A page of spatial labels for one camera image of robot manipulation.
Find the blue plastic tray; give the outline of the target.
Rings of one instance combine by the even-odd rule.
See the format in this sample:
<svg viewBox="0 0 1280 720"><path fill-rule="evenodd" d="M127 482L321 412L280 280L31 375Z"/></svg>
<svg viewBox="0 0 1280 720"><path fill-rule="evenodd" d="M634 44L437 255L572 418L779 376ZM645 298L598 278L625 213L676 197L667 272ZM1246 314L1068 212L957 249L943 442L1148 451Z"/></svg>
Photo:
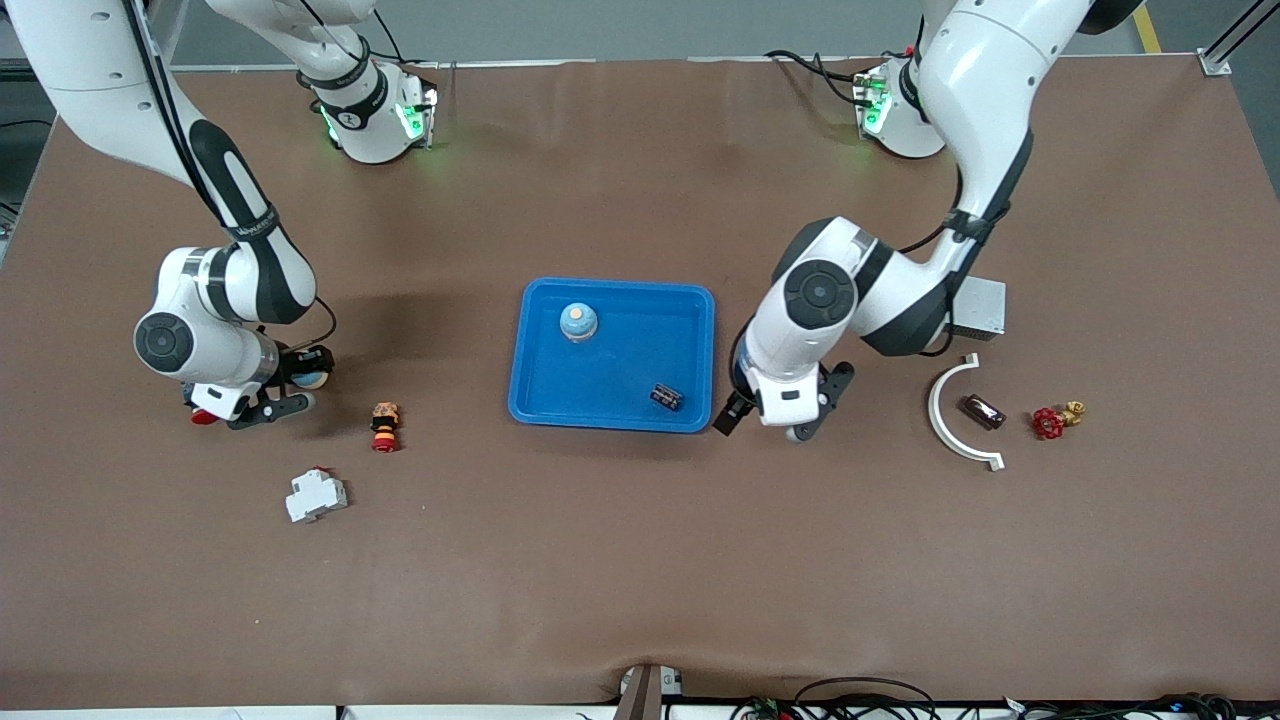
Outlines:
<svg viewBox="0 0 1280 720"><path fill-rule="evenodd" d="M571 342L562 309L590 305L596 333ZM507 407L524 424L696 434L710 421L716 300L699 284L543 277L524 291ZM684 395L673 413L650 398Z"/></svg>

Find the white circuit breaker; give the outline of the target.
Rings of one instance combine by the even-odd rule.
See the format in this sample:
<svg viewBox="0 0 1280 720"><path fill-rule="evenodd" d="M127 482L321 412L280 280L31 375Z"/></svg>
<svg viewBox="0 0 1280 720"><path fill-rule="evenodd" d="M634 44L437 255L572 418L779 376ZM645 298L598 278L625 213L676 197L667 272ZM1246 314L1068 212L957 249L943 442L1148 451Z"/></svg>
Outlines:
<svg viewBox="0 0 1280 720"><path fill-rule="evenodd" d="M285 511L294 524L316 521L324 515L346 509L349 501L346 487L328 468L315 466L291 480Z"/></svg>

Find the white semicircular pipe clamp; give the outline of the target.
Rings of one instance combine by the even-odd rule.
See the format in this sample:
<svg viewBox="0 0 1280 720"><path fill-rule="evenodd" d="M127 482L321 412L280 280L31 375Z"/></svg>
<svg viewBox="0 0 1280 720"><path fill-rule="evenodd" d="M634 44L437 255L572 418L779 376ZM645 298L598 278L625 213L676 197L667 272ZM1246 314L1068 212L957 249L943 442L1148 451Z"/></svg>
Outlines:
<svg viewBox="0 0 1280 720"><path fill-rule="evenodd" d="M1002 471L1006 468L1004 455L998 452L988 452L961 442L948 428L942 409L942 393L945 386L959 373L974 370L980 366L979 354L966 354L963 356L960 363L948 370L941 373L932 383L929 393L927 396L927 416L931 423L931 428L934 436L946 446L952 454L963 457L965 460L983 462L989 471Z"/></svg>

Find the grey metal power supply box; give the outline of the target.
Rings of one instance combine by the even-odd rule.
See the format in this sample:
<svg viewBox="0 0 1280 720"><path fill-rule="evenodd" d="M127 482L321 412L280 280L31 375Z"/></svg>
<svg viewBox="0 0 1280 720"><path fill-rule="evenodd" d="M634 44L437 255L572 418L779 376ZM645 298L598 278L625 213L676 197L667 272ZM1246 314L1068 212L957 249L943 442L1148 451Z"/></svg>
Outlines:
<svg viewBox="0 0 1280 720"><path fill-rule="evenodd" d="M1006 284L974 275L955 292L950 325L955 334L989 342L1005 333Z"/></svg>

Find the brass valve with red handwheel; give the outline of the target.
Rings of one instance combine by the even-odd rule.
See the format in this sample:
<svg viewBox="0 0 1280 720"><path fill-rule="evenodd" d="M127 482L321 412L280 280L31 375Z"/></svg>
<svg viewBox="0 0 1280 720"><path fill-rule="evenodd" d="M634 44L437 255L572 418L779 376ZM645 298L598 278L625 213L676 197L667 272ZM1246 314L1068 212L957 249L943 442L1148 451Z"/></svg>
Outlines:
<svg viewBox="0 0 1280 720"><path fill-rule="evenodd" d="M1041 439L1057 439L1068 428L1078 427L1087 407L1080 401L1069 401L1057 406L1041 407L1030 416L1033 432Z"/></svg>

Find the aluminium frame profile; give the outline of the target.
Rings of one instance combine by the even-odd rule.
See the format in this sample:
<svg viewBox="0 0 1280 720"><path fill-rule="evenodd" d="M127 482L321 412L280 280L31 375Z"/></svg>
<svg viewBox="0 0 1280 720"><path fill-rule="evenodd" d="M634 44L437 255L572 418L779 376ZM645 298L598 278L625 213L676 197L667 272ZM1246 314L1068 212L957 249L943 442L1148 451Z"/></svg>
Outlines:
<svg viewBox="0 0 1280 720"><path fill-rule="evenodd" d="M1231 55L1277 13L1280 13L1280 0L1251 0L1245 10L1231 20L1208 47L1197 50L1203 73L1208 77L1230 76Z"/></svg>

